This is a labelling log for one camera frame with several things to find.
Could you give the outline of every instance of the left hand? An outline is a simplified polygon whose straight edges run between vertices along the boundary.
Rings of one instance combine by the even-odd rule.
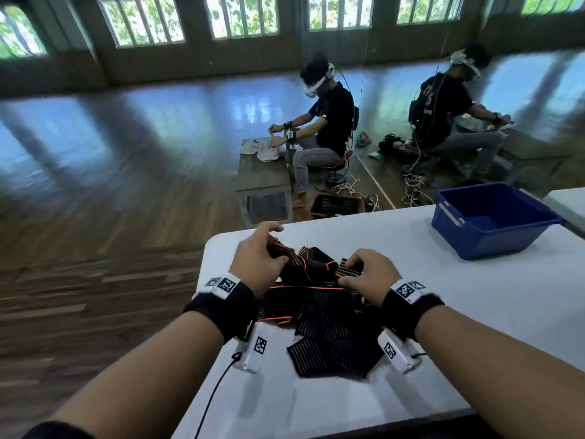
[[[281,146],[287,142],[286,137],[275,136],[273,133],[270,134],[270,138],[272,139],[272,142],[270,143],[270,146],[272,147]]]
[[[263,222],[250,237],[238,244],[229,272],[250,288],[256,298],[274,285],[289,261],[286,256],[273,259],[266,250],[271,238],[270,231],[280,232],[283,229],[276,222]]]

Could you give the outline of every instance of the man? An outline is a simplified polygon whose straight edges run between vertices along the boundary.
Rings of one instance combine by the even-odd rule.
[[[316,57],[301,71],[305,94],[318,101],[307,112],[283,125],[271,125],[268,132],[272,146],[287,141],[302,148],[292,158],[296,178],[297,197],[293,208],[305,206],[305,194],[309,187],[309,166],[333,167],[338,165],[346,152],[347,140],[353,129],[354,108],[351,93],[341,83],[335,82],[335,67],[323,57]],[[317,121],[298,131],[294,128],[306,125],[315,117]],[[284,131],[284,137],[274,133]]]
[[[455,52],[450,60],[451,66],[446,73],[437,73],[420,86],[420,95],[408,117],[415,125],[413,138],[406,144],[428,154],[481,149],[474,171],[486,174],[504,144],[505,134],[500,131],[451,133],[451,117],[468,113],[494,125],[510,123],[508,116],[474,104],[464,86],[466,82],[481,78],[480,69],[489,65],[491,57],[483,46],[472,45]]]
[[[287,263],[285,256],[274,259],[267,251],[273,240],[270,232],[282,230],[274,222],[260,224],[238,245],[229,268],[230,279],[238,283],[232,283],[235,287],[227,297],[223,290],[217,295],[215,288],[198,293],[183,315],[102,371],[25,438],[171,437],[222,346],[245,332],[256,316],[254,299],[267,292]],[[359,262],[362,275],[343,277],[340,285],[381,307],[385,325],[416,339],[499,434],[526,439],[583,437],[585,373],[464,316],[434,294],[410,303],[394,291],[400,273],[376,251],[360,249],[346,265],[351,268]]]

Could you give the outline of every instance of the blue container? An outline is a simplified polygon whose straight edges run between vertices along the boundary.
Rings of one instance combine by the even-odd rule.
[[[505,183],[438,192],[432,227],[465,260],[519,252],[562,221],[546,205]]]

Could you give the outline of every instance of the vr headset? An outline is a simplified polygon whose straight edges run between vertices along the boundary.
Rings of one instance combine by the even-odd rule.
[[[466,51],[466,49],[462,49],[460,51],[456,51],[453,55],[451,55],[451,57],[449,58],[451,65],[453,65],[453,66],[458,66],[458,65],[467,66],[475,74],[475,77],[473,77],[473,80],[479,80],[481,78],[481,72],[477,68],[477,66],[475,66],[475,64],[476,64],[475,59],[469,58],[466,55],[465,51]]]
[[[311,86],[305,85],[305,89],[304,89],[305,95],[310,97],[310,98],[315,98],[317,96],[317,91],[321,87],[321,85],[323,83],[325,83],[326,81],[333,79],[334,74],[335,74],[335,66],[333,66],[332,63],[329,63],[329,69],[327,69],[327,72],[325,73],[323,78],[321,78],[321,80],[319,80],[317,83],[315,83]]]

